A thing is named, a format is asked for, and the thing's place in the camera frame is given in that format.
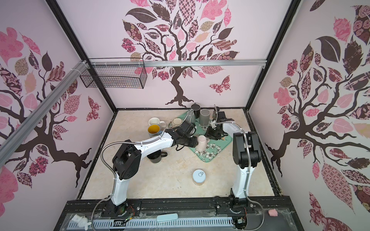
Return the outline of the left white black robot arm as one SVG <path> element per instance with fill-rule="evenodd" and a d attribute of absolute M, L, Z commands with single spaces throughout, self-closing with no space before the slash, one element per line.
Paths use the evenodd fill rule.
<path fill-rule="evenodd" d="M 176 147 L 177 151 L 183 147 L 196 147 L 198 145 L 198 140 L 194 136 L 196 130 L 194 123 L 184 121 L 180 126 L 165 129 L 159 136 L 144 141 L 120 142 L 121 146 L 112 159 L 115 174 L 110 198 L 112 203 L 119 206 L 126 202 L 129 180 L 138 172 L 143 158 L 173 146 Z"/>

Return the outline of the green floral tray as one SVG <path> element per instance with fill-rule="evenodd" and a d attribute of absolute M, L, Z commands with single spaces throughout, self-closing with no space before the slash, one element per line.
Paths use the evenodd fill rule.
<path fill-rule="evenodd" d="M 184 119 L 186 118 L 187 112 L 178 116 L 178 118 Z M 196 132 L 195 136 L 204 135 L 206 133 L 206 129 L 199 124 L 198 119 L 196 119 Z M 196 148 L 188 147 L 201 161 L 208 163 L 211 162 L 214 158 L 216 158 L 229 144 L 231 144 L 233 138 L 229 135 L 222 137 L 220 140 L 209 140 L 207 143 L 207 148 L 204 152 L 199 152 Z"/>

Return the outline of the pink mug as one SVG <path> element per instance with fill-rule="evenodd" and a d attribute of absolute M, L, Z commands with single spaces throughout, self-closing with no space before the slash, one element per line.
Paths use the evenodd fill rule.
<path fill-rule="evenodd" d="M 196 146 L 196 150 L 198 152 L 204 152 L 207 149 L 208 140 L 204 135 L 200 135 L 197 138 L 198 145 Z"/>

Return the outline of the orange cream scalloped mug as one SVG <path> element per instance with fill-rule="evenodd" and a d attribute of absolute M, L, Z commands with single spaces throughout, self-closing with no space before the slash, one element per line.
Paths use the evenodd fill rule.
<path fill-rule="evenodd" d="M 175 128 L 180 126 L 183 123 L 183 120 L 180 118 L 175 118 L 169 123 L 169 128 Z"/>

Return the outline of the blue iridescent mug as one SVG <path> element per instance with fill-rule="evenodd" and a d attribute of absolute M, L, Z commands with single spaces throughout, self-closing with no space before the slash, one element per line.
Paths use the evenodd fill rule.
<path fill-rule="evenodd" d="M 156 125 L 156 124 L 155 125 L 150 125 L 147 129 L 147 132 L 148 132 L 150 138 L 156 137 L 156 136 L 161 136 L 164 131 L 165 131 L 165 128 L 162 128 L 161 126 Z"/>

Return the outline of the white ribbed-bottom mug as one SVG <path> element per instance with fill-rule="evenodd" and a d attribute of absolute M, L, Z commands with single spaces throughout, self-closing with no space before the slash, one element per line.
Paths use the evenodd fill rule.
<path fill-rule="evenodd" d="M 167 124 L 165 121 L 162 121 L 160 120 L 159 118 L 157 117 L 152 117 L 149 121 L 148 121 L 148 124 L 149 126 L 151 125 L 158 125 L 159 127 L 161 128 L 166 128 L 167 127 Z"/>

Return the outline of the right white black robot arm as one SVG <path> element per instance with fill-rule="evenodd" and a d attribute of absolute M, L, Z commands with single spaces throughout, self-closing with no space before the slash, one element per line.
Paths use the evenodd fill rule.
<path fill-rule="evenodd" d="M 237 166 L 236 179 L 229 196 L 230 205 L 245 204 L 262 209 L 260 203 L 249 197 L 252 173 L 262 160 L 258 135 L 256 132 L 245 131 L 232 118 L 227 118 L 225 112 L 215 110 L 206 130 L 206 137 L 216 141 L 226 135 L 232 138 L 232 157 Z"/>

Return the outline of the black white mug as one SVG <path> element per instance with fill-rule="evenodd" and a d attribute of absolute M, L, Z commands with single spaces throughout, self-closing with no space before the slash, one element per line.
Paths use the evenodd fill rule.
<path fill-rule="evenodd" d="M 162 150 L 158 150 L 150 155 L 147 156 L 147 158 L 153 163 L 159 163 L 163 157 L 167 157 L 168 153 Z"/>

